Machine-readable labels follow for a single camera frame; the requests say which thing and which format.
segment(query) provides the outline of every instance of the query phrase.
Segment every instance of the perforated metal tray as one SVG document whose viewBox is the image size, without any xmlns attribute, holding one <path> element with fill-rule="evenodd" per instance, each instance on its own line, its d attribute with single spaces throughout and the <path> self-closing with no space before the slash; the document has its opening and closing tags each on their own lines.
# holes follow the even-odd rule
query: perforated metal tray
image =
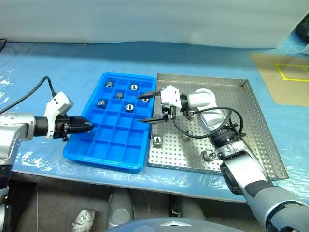
<svg viewBox="0 0 309 232">
<path fill-rule="evenodd" d="M 230 106 L 239 110 L 244 118 L 243 132 L 247 134 L 245 140 L 269 177 L 272 180 L 288 178 L 281 156 L 248 80 L 158 75 L 157 89 L 169 84 L 178 88 L 181 93 L 192 93 L 199 88 L 208 88 L 214 92 L 218 106 Z M 154 116 L 162 116 L 159 98 L 155 100 Z M 183 129 L 190 129 L 197 135 L 204 134 L 196 120 L 190 122 L 182 115 L 177 120 Z M 239 119 L 234 114 L 232 121 L 239 124 Z M 156 135 L 162 136 L 163 146 L 157 149 L 150 143 L 149 166 L 221 174 L 220 160 L 206 162 L 201 156 L 203 150 L 213 149 L 208 139 L 184 141 L 181 133 L 171 122 L 153 124 L 152 138 Z"/>
</svg>

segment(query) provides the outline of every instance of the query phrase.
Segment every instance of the plastic sheet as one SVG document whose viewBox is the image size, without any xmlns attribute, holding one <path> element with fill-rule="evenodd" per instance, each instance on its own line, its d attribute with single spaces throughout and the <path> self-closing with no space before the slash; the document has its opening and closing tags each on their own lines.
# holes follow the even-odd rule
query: plastic sheet
<svg viewBox="0 0 309 232">
<path fill-rule="evenodd" d="M 289 48 L 264 52 L 293 54 Z M 74 102 L 70 116 L 81 114 L 105 71 L 156 76 L 157 73 L 249 79 L 281 152 L 290 179 L 275 184 L 309 203 L 308 108 L 276 105 L 251 60 L 250 50 L 172 43 L 51 44 L 8 43 L 0 53 L 0 108 L 12 103 L 45 75 L 56 91 Z M 11 111 L 42 116 L 50 100 L 47 84 Z M 244 201 L 233 195 L 219 175 L 144 167 L 137 174 L 76 164 L 62 155 L 61 140 L 34 138 L 21 144 L 14 171 L 91 183 Z"/>
</svg>

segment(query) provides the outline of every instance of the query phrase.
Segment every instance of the white wall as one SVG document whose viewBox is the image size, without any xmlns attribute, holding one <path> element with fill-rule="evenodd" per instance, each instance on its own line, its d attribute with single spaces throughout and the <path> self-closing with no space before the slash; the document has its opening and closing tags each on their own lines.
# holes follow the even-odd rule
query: white wall
<svg viewBox="0 0 309 232">
<path fill-rule="evenodd" d="M 309 0 L 0 0 L 0 37 L 276 47 Z"/>
</svg>

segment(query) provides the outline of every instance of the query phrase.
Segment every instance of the black cable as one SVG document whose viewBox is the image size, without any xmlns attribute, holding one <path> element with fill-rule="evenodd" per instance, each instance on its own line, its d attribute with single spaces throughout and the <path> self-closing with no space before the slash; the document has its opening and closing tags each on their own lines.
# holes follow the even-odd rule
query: black cable
<svg viewBox="0 0 309 232">
<path fill-rule="evenodd" d="M 218 107 L 207 108 L 207 109 L 204 109 L 204 110 L 198 110 L 198 111 L 195 111 L 194 114 L 202 113 L 202 112 L 209 111 L 209 110 L 231 110 L 234 113 L 236 113 L 238 115 L 238 117 L 239 117 L 239 120 L 240 120 L 240 126 L 239 126 L 238 133 L 241 134 L 242 129 L 243 129 L 243 119 L 242 119 L 242 116 L 241 116 L 241 114 L 240 114 L 240 112 L 238 110 L 235 110 L 235 109 L 233 109 L 231 107 L 227 107 L 227 106 L 218 106 Z"/>
<path fill-rule="evenodd" d="M 6 42 L 8 41 L 6 38 L 2 38 L 0 39 L 0 41 L 1 40 L 4 40 L 4 42 L 3 42 L 3 45 L 0 47 L 0 52 L 3 50 L 4 46 L 6 45 Z"/>
<path fill-rule="evenodd" d="M 190 137 L 190 138 L 193 138 L 193 139 L 205 139 L 205 138 L 208 138 L 209 136 L 212 136 L 213 134 L 217 133 L 222 127 L 225 126 L 225 124 L 229 121 L 229 119 L 231 118 L 231 115 L 232 115 L 232 111 L 229 110 L 228 111 L 228 114 L 225 118 L 225 120 L 221 123 L 221 125 L 217 128 L 217 129 L 214 129 L 212 130 L 211 132 L 209 132 L 208 134 L 205 134 L 205 135 L 202 135 L 202 136 L 197 136 L 197 135 L 191 135 L 191 134 L 188 134 L 187 132 L 185 132 L 184 130 L 182 130 L 180 128 L 180 126 L 177 124 L 176 120 L 173 119 L 173 123 L 174 123 L 174 126 L 183 134 L 185 134 L 186 136 Z"/>
<path fill-rule="evenodd" d="M 12 104 L 8 105 L 7 107 L 5 107 L 3 110 L 0 111 L 0 115 L 3 114 L 4 112 L 8 111 L 9 109 L 11 109 L 12 107 L 16 106 L 17 104 L 21 103 L 23 100 L 25 100 L 26 98 L 28 98 L 29 96 L 31 96 L 36 90 L 38 90 L 38 88 L 43 84 L 43 82 L 47 80 L 48 84 L 49 84 L 49 88 L 52 92 L 52 96 L 54 97 L 56 95 L 52 82 L 50 80 L 50 78 L 48 76 L 45 76 L 42 78 L 41 81 L 39 81 L 39 83 L 30 91 L 28 92 L 24 97 L 18 99 L 17 101 L 13 102 Z"/>
</svg>

